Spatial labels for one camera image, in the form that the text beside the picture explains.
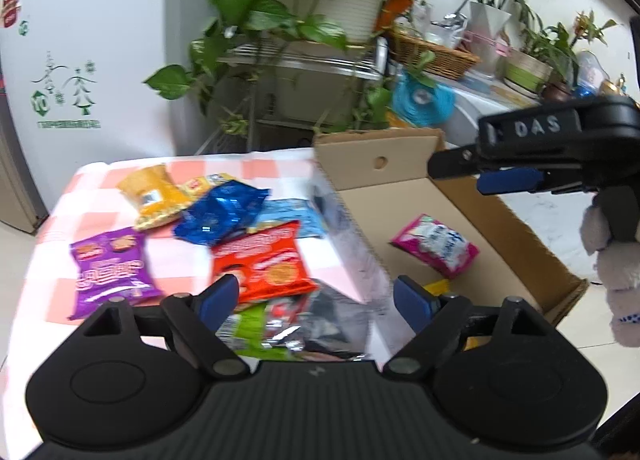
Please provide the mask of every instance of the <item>pink snack bag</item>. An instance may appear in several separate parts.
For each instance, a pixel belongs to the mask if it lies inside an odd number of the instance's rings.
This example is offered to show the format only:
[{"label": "pink snack bag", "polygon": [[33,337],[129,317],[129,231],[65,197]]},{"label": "pink snack bag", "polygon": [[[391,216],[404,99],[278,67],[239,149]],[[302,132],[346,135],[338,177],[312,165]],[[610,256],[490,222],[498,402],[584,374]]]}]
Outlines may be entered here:
[{"label": "pink snack bag", "polygon": [[80,273],[76,309],[69,319],[86,317],[108,300],[136,304],[163,295],[146,270],[144,242],[143,233],[128,227],[71,245]]},{"label": "pink snack bag", "polygon": [[464,236],[428,215],[420,215],[391,243],[435,268],[448,280],[471,265],[480,252]]}]

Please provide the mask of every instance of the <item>hole in cardboard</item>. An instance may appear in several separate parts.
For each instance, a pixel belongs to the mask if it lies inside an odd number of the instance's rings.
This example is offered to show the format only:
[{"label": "hole in cardboard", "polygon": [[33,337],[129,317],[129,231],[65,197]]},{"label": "hole in cardboard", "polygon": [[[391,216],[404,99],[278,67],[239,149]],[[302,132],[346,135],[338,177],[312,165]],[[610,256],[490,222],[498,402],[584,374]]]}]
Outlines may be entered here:
[{"label": "hole in cardboard", "polygon": [[373,161],[373,167],[375,169],[383,169],[389,161],[386,156],[379,156]]}]

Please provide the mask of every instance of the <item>red logo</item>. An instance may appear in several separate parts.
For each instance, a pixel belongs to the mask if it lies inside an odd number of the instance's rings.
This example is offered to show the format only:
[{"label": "red logo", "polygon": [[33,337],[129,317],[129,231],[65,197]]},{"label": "red logo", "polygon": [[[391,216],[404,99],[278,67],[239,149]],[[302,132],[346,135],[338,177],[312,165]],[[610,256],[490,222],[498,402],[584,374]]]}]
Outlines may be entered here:
[{"label": "red logo", "polygon": [[2,24],[12,26],[18,19],[18,0],[2,0]]},{"label": "red logo", "polygon": [[98,244],[86,244],[82,247],[78,247],[76,253],[78,254],[78,260],[92,260],[101,256],[104,249]]}]

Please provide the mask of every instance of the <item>tile floor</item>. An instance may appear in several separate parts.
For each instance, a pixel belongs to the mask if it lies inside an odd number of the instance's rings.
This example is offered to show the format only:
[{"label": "tile floor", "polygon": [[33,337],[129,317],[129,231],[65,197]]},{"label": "tile floor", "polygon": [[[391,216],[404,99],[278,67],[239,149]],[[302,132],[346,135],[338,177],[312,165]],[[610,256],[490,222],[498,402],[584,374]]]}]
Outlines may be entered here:
[{"label": "tile floor", "polygon": [[[35,238],[0,222],[0,363],[6,357],[11,322],[18,303],[22,278]],[[578,305],[560,323],[559,330],[602,373],[609,387],[604,419],[640,392],[640,350],[614,342],[610,314],[602,286],[592,285]],[[0,411],[0,458],[6,458],[4,425]]]}]

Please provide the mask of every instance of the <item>stuffed animal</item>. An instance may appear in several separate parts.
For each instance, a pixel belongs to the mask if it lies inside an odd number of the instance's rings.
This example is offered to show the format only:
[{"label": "stuffed animal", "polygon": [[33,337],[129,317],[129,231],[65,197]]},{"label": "stuffed animal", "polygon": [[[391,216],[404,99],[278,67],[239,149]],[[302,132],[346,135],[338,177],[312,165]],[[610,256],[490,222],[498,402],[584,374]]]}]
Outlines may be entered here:
[{"label": "stuffed animal", "polygon": [[612,239],[597,197],[584,213],[580,236],[589,255],[598,253],[596,270],[607,289],[616,341],[626,347],[640,347],[640,243]]}]

